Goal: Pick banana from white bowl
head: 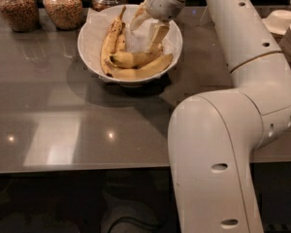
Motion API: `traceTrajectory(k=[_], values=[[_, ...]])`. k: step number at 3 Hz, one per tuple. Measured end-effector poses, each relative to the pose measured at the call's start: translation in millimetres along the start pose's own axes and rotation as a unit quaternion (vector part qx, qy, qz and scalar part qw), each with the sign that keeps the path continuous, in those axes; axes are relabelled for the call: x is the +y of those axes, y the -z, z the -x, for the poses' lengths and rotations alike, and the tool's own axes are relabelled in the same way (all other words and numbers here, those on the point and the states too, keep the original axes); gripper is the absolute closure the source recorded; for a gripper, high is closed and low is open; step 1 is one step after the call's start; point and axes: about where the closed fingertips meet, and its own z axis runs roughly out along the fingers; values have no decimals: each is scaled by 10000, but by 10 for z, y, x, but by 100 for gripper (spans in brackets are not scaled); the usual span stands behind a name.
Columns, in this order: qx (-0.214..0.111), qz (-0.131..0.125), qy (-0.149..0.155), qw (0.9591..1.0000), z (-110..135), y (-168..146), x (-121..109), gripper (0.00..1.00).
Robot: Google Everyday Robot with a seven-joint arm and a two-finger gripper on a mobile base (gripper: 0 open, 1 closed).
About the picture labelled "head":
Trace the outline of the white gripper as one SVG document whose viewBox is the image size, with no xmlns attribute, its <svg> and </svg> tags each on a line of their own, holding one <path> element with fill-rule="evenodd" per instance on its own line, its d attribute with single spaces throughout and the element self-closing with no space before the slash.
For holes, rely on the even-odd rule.
<svg viewBox="0 0 291 233">
<path fill-rule="evenodd" d="M 130 29 L 137 30 L 146 20 L 151 17 L 168 21 L 176 18 L 182 8 L 184 0 L 145 0 L 141 3 L 130 22 Z M 152 23 L 148 32 L 148 51 L 157 50 L 165 36 L 168 34 L 170 26 L 165 22 Z"/>
</svg>

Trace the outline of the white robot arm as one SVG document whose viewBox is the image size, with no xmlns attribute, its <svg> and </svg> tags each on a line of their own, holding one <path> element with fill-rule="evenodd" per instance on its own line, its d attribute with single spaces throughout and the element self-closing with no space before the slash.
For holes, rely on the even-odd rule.
<svg viewBox="0 0 291 233">
<path fill-rule="evenodd" d="M 291 126 L 291 69 L 249 0 L 206 0 L 230 89 L 182 101 L 168 129 L 181 233 L 264 233 L 250 156 Z M 175 18 L 185 0 L 145 0 L 133 20 Z"/>
</svg>

